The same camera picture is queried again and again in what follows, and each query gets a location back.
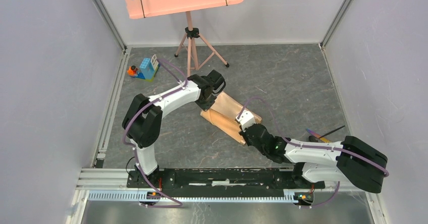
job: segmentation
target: aluminum frame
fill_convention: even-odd
[[[285,167],[285,171],[292,171],[292,167]],[[73,197],[70,209],[72,210],[67,217],[66,224],[81,223],[86,203],[89,198],[90,191],[152,191],[151,188],[127,188],[128,173],[126,169],[82,169],[77,187]],[[326,182],[326,188],[315,190],[315,192],[333,192],[336,188],[335,182]],[[308,192],[309,189],[284,189],[284,192]],[[339,192],[362,192],[350,183],[342,183]],[[383,211],[382,199],[377,194],[366,193],[369,203],[370,212],[375,224],[388,224],[387,215]],[[201,202],[201,200],[188,200],[187,202]]]
[[[122,84],[126,74],[126,67],[128,65],[130,51],[131,48],[126,49],[125,53],[121,57],[118,71],[116,73],[115,83],[110,94],[109,103],[105,110],[104,122],[98,132],[98,147],[93,153],[92,166],[95,166],[97,161],[105,159],[105,153],[109,145],[110,134],[112,132],[113,121],[115,119],[116,109],[118,107],[119,96],[122,91]]]
[[[125,42],[123,41],[122,37],[120,36],[120,33],[117,29],[117,27],[115,26],[109,12],[107,11],[107,9],[105,8],[104,3],[102,2],[102,0],[92,0],[95,4],[95,6],[97,7],[99,13],[101,14],[101,17],[104,19],[105,23],[107,24],[107,26],[109,27],[110,31],[112,32],[113,36],[115,37],[115,40],[117,42],[117,44],[119,45],[119,47],[125,51],[127,49]]]
[[[326,32],[326,35],[324,36],[323,40],[319,44],[321,47],[325,47],[327,43],[329,43],[330,38],[332,37],[339,23],[341,22],[343,16],[345,15],[352,1],[353,0],[343,0],[342,5],[337,11],[335,18],[333,19],[333,22],[331,23],[329,29]]]

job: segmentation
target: orange toy figure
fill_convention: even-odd
[[[132,65],[129,67],[127,72],[129,74],[129,76],[135,77],[135,76],[137,76],[137,71],[138,71],[138,68],[136,66]]]

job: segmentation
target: tripod leg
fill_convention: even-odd
[[[196,40],[195,40],[195,38],[192,38],[192,53],[193,53],[193,62],[195,64],[195,69],[199,70],[198,53],[196,52]]]
[[[183,39],[181,39],[180,45],[178,46],[177,51],[174,54],[174,57],[178,57],[178,53],[181,51],[181,48],[183,48],[184,40],[186,40],[187,34],[184,33]]]
[[[211,44],[205,39],[205,37],[202,36],[202,34],[199,34],[200,38],[203,42],[211,49],[219,58],[220,60],[226,65],[226,67],[229,67],[228,62],[214,49],[214,47],[211,46]]]
[[[190,76],[190,66],[192,62],[192,40],[187,40],[187,77]]]

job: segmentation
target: blue toy block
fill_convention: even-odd
[[[151,59],[144,58],[140,64],[139,72],[136,78],[152,81],[158,68],[159,64],[157,62],[156,55],[153,55]]]

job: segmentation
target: metal frame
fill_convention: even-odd
[[[126,74],[126,66],[128,65],[129,53],[131,49],[126,49],[125,53],[122,55],[118,71],[116,73],[115,83],[113,85],[112,92],[110,94],[109,104],[106,108],[103,125],[98,132],[97,143],[98,147],[96,148],[93,154],[93,164],[96,165],[96,162],[99,160],[104,160],[105,152],[109,145],[110,134],[112,132],[113,121],[115,119],[116,109],[119,102],[119,96],[122,90],[123,80]]]
[[[83,213],[85,212],[86,202],[88,201],[88,190],[76,190],[71,203],[71,213],[67,216],[66,224],[82,223]]]
[[[109,12],[105,8],[104,3],[102,0],[93,0],[95,6],[97,7],[99,13],[101,14],[101,17],[104,19],[105,23],[109,27],[110,31],[112,32],[113,36],[115,37],[115,40],[119,47],[125,51],[127,49],[125,42],[123,41],[122,37],[120,36],[120,33],[118,29],[116,28],[112,18],[110,17]]]
[[[390,221],[381,194],[366,193],[365,195],[374,224],[389,224]]]
[[[339,25],[340,21],[342,20],[343,16],[348,10],[349,5],[352,3],[352,1],[353,0],[344,0],[342,2],[342,5],[340,6],[339,11],[337,11],[335,18],[333,19],[333,22],[331,23],[329,29],[327,30],[326,35],[324,36],[323,40],[320,43],[321,47],[325,47],[327,45],[330,38],[332,37],[332,34],[335,32],[337,26]]]

